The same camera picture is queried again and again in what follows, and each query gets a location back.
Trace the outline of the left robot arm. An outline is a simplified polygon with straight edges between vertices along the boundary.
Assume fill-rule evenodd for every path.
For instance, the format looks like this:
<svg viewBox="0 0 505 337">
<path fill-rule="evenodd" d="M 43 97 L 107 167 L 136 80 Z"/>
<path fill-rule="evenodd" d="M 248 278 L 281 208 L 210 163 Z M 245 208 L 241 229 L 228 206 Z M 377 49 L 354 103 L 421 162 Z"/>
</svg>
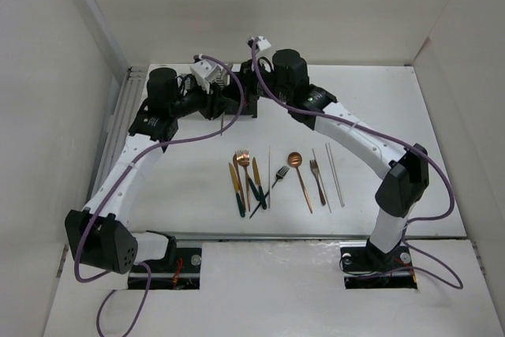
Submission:
<svg viewBox="0 0 505 337">
<path fill-rule="evenodd" d="M 129 217 L 148 172 L 166 150 L 178 144 L 178 121 L 199 113 L 214 120 L 232 103 L 243 107 L 245 89 L 237 74 L 222 62 L 205 58 L 180 76 L 161 67 L 148 74 L 147 95 L 128 129 L 120 156 L 103 184 L 81 210 L 71 210 L 65 231 L 74 260 L 98 268 L 101 275 L 125 274 L 134 265 L 149 264 L 168 271 L 176 263 L 174 237 L 156 231 L 133 233 Z"/>
</svg>

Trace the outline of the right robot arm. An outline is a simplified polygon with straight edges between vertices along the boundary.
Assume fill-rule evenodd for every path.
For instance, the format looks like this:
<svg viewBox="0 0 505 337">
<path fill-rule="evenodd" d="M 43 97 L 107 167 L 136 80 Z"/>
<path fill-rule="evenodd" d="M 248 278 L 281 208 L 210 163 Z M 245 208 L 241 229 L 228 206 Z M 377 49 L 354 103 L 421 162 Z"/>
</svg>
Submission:
<svg viewBox="0 0 505 337">
<path fill-rule="evenodd" d="M 260 66 L 265 54 L 259 47 L 252 46 L 251 55 L 241 65 L 248 94 L 274 100 L 293 119 L 353 153 L 381 180 L 375 194 L 376 223 L 358 253 L 365 259 L 364 271 L 391 269 L 407 217 L 429 184 L 427 151 L 370 129 L 328 90 L 311 84 L 308 65 L 297 51 L 276 51 L 269 70 Z"/>
</svg>

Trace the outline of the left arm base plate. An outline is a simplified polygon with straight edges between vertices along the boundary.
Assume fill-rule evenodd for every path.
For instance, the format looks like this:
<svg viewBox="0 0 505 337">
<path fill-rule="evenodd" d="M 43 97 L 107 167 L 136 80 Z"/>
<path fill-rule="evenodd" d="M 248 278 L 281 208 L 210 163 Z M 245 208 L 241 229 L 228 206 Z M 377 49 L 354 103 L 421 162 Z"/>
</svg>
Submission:
<svg viewBox="0 0 505 337">
<path fill-rule="evenodd" d="M 179 242 L 167 260 L 149 260 L 150 290 L 199 290 L 202 245 Z"/>
</svg>

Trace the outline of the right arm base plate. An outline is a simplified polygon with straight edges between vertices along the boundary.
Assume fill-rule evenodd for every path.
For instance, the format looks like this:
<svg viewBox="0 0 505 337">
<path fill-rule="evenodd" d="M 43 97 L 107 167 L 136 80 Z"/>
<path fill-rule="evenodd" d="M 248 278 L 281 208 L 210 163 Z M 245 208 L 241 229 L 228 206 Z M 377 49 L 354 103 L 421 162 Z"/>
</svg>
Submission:
<svg viewBox="0 0 505 337">
<path fill-rule="evenodd" d="M 402 245 L 383 266 L 371 262 L 364 246 L 341 248 L 339 267 L 344 273 L 344 285 L 347 290 L 416 290 L 417 280 L 411 270 L 395 271 L 385 275 L 386 271 L 411 266 L 410 251 Z"/>
</svg>

